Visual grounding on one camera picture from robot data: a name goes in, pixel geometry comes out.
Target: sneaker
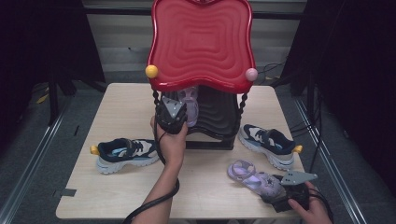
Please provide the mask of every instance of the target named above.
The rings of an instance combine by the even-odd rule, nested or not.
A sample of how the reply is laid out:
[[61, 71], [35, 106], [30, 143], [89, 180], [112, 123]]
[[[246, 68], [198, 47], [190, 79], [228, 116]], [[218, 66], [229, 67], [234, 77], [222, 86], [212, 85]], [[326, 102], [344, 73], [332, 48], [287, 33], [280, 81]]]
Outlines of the sneaker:
[[146, 166], [159, 159], [153, 140], [118, 138], [98, 145], [96, 168], [101, 174], [116, 173], [126, 164]]
[[248, 149], [264, 153], [268, 161], [280, 170], [289, 170], [294, 163], [295, 142], [276, 129], [265, 130], [250, 124], [242, 126], [239, 140]]

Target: wooden table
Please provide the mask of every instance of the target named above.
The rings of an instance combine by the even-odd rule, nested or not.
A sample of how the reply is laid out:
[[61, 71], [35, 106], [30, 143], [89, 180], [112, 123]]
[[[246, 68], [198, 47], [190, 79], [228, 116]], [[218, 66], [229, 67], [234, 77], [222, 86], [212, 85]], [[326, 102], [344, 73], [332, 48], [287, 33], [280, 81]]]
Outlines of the wooden table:
[[[124, 219], [144, 201], [159, 177], [160, 161], [146, 167], [126, 165], [113, 175], [102, 175], [95, 167], [97, 156], [90, 146], [115, 138], [153, 138], [149, 126], [154, 115], [149, 84], [108, 86], [87, 139], [70, 176], [67, 189], [76, 189], [73, 197], [63, 196], [56, 215], [59, 218]], [[242, 115], [242, 124], [278, 129], [291, 139], [273, 88], [253, 86]], [[294, 153], [294, 170], [303, 171], [300, 157]], [[179, 175], [180, 191], [174, 197], [171, 218], [279, 218], [297, 217], [293, 211], [276, 213], [270, 204], [250, 189], [227, 176], [228, 166], [236, 160], [251, 161], [258, 172], [283, 175], [263, 154], [245, 148], [236, 138], [233, 150], [188, 149]]]

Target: floor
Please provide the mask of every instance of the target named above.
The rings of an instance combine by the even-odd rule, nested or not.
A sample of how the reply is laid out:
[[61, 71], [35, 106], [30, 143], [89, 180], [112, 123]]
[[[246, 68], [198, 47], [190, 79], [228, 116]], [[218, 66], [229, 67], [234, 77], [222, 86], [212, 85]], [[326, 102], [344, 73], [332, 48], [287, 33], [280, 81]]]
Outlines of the floor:
[[[115, 71], [113, 65], [106, 66], [112, 69], [106, 71], [108, 83], [146, 82], [141, 69], [128, 73]], [[268, 85], [270, 78], [276, 78], [276, 75], [264, 78], [262, 74], [256, 85]], [[0, 222], [120, 223], [120, 220], [60, 220], [55, 216], [60, 200], [55, 192], [66, 186], [103, 94], [76, 81], [78, 91], [74, 96], [63, 96], [60, 92], [63, 112], [59, 122], [48, 126], [49, 100], [36, 103], [46, 85], [35, 87], [31, 103], [18, 124], [18, 131], [7, 146], [7, 153], [0, 158]], [[306, 95], [291, 96], [288, 85], [276, 88], [276, 95], [293, 139], [304, 146], [301, 159], [308, 171], [317, 146], [313, 140], [316, 135], [309, 132], [303, 119]], [[258, 103], [247, 101], [247, 104]], [[396, 199], [361, 157], [353, 140], [346, 138], [337, 117], [325, 104], [321, 103], [318, 113], [321, 119], [316, 128], [323, 142], [312, 173], [319, 176], [315, 184], [328, 199], [334, 212], [334, 222], [393, 223], [396, 220]], [[200, 220], [200, 223], [226, 223], [226, 220]]]

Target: yellow tag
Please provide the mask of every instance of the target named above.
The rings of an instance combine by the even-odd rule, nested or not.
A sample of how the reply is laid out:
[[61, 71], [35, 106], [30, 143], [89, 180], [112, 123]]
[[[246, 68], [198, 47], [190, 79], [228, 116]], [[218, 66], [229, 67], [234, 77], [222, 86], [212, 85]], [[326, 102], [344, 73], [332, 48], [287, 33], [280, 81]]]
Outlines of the yellow tag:
[[303, 151], [303, 146], [296, 146], [292, 152], [301, 153]]
[[98, 149], [97, 146], [91, 146], [91, 147], [90, 147], [90, 152], [91, 152], [92, 155], [97, 155], [97, 156], [100, 155], [99, 149]]

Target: red wavy tabletop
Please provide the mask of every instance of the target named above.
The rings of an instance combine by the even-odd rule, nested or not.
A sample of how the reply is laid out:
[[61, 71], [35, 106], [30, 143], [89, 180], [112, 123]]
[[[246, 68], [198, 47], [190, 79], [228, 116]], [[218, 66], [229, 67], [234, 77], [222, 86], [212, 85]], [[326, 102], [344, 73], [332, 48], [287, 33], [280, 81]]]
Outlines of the red wavy tabletop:
[[255, 63], [246, 0], [156, 0], [152, 19], [148, 64], [159, 70], [149, 80], [154, 90], [178, 91], [194, 85], [231, 93], [250, 90], [252, 82], [245, 73]]

